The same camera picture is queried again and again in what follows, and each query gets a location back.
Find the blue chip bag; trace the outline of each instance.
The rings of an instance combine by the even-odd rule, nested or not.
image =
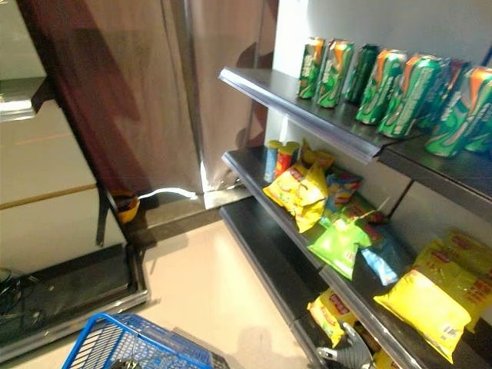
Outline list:
[[[392,235],[389,226],[374,228],[384,237],[383,241],[361,249],[361,253],[383,286],[388,286],[404,274],[407,266],[412,262],[412,257]]]

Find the yellow chip bag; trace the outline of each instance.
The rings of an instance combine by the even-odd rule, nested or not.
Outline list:
[[[373,356],[374,367],[376,369],[401,369],[400,365],[395,363],[385,350],[380,350]]]
[[[328,189],[323,168],[318,163],[306,169],[298,162],[279,175],[263,192],[295,217],[302,233],[320,220]]]
[[[453,229],[444,242],[451,258],[463,268],[492,281],[492,249]]]
[[[451,260],[441,241],[432,241],[417,256],[414,268],[430,278],[470,314],[466,328],[474,332],[478,319],[492,303],[492,285]]]
[[[453,363],[453,351],[470,321],[468,312],[419,271],[406,273],[391,291],[374,300],[417,329]]]
[[[357,320],[331,288],[328,288],[316,300],[310,302],[307,305],[307,309],[317,325],[330,338],[333,347],[338,345],[345,334],[338,320],[345,321],[351,326],[354,326]]]

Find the beige floor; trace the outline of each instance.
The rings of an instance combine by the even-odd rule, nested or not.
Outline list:
[[[138,314],[207,342],[232,368],[306,368],[308,360],[222,221],[159,242],[145,256],[152,302]],[[2,368],[61,367],[76,336]]]

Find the blue basket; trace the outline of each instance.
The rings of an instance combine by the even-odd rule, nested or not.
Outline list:
[[[85,325],[63,369],[110,368],[116,361],[145,368],[213,367],[209,350],[136,314],[96,314]]]

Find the soda can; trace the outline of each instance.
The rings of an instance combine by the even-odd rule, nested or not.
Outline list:
[[[470,133],[464,147],[465,150],[474,152],[485,152],[492,148],[492,68],[485,68],[483,78],[481,94],[487,102],[484,102],[477,113],[477,126]]]
[[[312,98],[316,92],[317,77],[320,72],[321,59],[323,58],[324,39],[310,37],[304,47],[301,75],[299,77],[300,98]]]
[[[491,103],[492,69],[476,67],[469,70],[450,98],[425,149],[446,158],[455,156],[475,128],[489,124]]]
[[[361,102],[378,54],[379,46],[377,45],[366,44],[357,51],[357,61],[348,82],[347,92],[345,92],[345,99],[352,104]]]
[[[429,91],[426,101],[422,105],[417,121],[417,127],[428,130],[433,128],[446,108],[450,97],[460,85],[464,74],[470,69],[469,61],[445,59],[441,73],[436,78],[436,84]]]
[[[441,58],[421,54],[415,54],[407,61],[401,83],[394,89],[377,132],[391,138],[408,135],[434,86],[442,63]]]
[[[299,150],[301,146],[295,141],[285,142],[285,146],[292,149],[291,165],[294,165],[294,163],[299,159]]]
[[[275,165],[277,164],[278,149],[282,143],[277,140],[271,140],[267,143],[267,160],[264,164],[264,181],[271,183],[275,177]]]
[[[407,54],[399,50],[383,50],[379,53],[369,83],[364,89],[361,106],[355,115],[358,121],[366,125],[379,123],[406,61]]]
[[[352,42],[333,40],[330,47],[326,47],[318,81],[318,105],[333,108],[338,104],[353,54]]]

